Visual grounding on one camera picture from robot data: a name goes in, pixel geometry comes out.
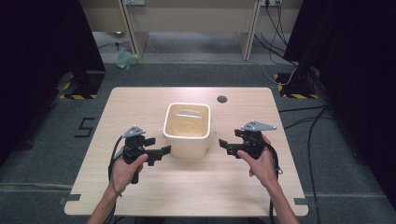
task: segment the power outlet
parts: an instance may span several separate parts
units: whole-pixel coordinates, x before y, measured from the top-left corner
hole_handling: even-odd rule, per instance
[[[126,6],[144,6],[145,0],[125,0]]]
[[[269,0],[270,5],[268,7],[277,7],[282,5],[282,0]],[[262,7],[265,7],[265,0],[262,0]]]

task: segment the gray carpet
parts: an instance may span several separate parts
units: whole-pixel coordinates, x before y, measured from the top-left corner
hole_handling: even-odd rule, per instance
[[[265,66],[272,77],[291,72],[287,66]],[[68,79],[60,81],[60,89]],[[106,76],[94,100],[57,100],[32,138],[33,148],[14,151],[0,169],[0,223],[83,223],[86,217],[64,213],[66,197],[78,174],[93,132],[87,138],[75,135],[87,131],[78,127],[96,127],[106,100],[115,87],[268,87],[273,91],[279,111],[326,105],[319,99],[288,99],[258,65],[220,64],[140,64],[129,70],[106,64]],[[320,109],[281,112],[284,127],[299,119],[315,117]],[[396,223],[389,204],[370,169],[357,160],[344,134],[325,113],[312,132],[311,155],[318,195],[321,223]],[[313,120],[290,127],[286,135],[300,176],[310,212],[303,223],[316,223],[311,178],[308,169],[307,139]],[[133,223],[129,218],[120,223]]]

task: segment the green plastic bag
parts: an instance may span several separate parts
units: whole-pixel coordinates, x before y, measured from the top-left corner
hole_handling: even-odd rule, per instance
[[[143,59],[139,55],[132,54],[126,51],[125,48],[120,49],[117,54],[117,67],[129,69],[131,65],[135,65],[137,63],[143,63]]]

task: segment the wooden desk panel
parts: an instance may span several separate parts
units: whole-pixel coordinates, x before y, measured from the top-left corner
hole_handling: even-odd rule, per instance
[[[221,104],[217,97],[225,95]],[[106,104],[96,132],[82,163],[71,194],[81,194],[68,202],[69,215],[90,215],[108,184],[107,166],[111,151],[121,134],[134,124],[155,137],[155,146],[166,146],[163,123],[167,107],[175,102],[210,106],[215,133],[206,156],[201,160],[171,155],[143,169],[139,183],[130,185],[117,201],[117,216],[166,217],[266,217],[269,196],[256,177],[248,176],[248,165],[226,154],[219,138],[242,143],[233,130],[255,119],[275,125],[267,131],[277,151],[284,174],[279,182],[297,216],[305,216],[306,205],[294,204],[304,198],[286,135],[273,95],[266,88],[116,88]]]

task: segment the plastic container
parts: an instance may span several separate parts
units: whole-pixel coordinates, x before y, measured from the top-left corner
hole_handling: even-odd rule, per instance
[[[171,155],[201,159],[210,145],[210,107],[202,104],[173,103],[168,106],[163,135],[172,146]]]

